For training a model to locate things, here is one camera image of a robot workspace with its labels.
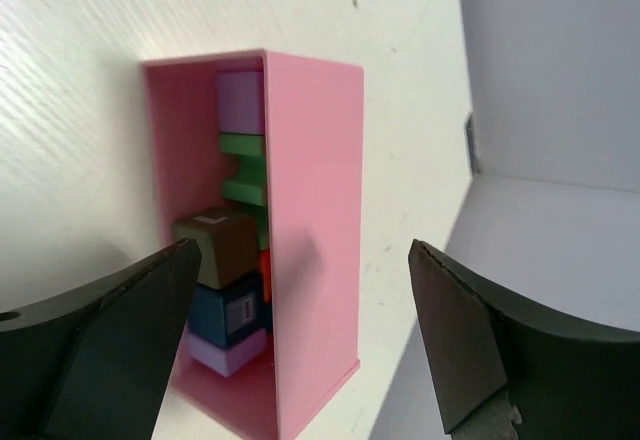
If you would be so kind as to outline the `brown cube block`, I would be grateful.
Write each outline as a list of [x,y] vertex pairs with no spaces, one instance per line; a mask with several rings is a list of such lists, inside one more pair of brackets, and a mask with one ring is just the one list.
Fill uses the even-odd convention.
[[225,207],[205,210],[174,222],[175,240],[194,239],[202,255],[198,282],[220,290],[254,271],[259,263],[256,222]]

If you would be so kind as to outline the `purple cube block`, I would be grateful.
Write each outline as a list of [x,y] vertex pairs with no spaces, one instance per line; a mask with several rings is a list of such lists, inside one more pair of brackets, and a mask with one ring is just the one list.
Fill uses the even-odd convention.
[[264,75],[259,71],[216,75],[217,122],[222,133],[263,135]]

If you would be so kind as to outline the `green rectangular block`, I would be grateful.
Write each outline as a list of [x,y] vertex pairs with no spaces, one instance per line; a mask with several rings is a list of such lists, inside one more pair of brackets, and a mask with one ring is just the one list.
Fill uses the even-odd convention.
[[222,183],[226,200],[266,207],[267,167],[264,135],[221,133],[220,151],[237,161],[236,173]]

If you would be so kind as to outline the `pink plastic box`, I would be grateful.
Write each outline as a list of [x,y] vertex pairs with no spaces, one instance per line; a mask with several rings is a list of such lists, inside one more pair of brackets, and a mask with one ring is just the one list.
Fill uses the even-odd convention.
[[148,60],[157,211],[174,221],[222,203],[234,169],[217,144],[221,73],[263,83],[274,329],[269,347],[223,377],[186,346],[172,383],[243,439],[293,439],[359,367],[362,68],[269,50]]

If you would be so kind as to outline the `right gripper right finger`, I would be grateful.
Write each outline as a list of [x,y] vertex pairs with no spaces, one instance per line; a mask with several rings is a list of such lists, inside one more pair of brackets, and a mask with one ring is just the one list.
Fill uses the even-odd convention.
[[408,262],[445,433],[638,438],[637,332],[551,309],[424,241]]

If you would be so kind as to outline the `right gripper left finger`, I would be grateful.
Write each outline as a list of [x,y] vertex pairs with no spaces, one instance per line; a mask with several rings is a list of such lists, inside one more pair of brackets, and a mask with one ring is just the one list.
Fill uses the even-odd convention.
[[1,315],[4,439],[149,439],[199,276],[180,240]]

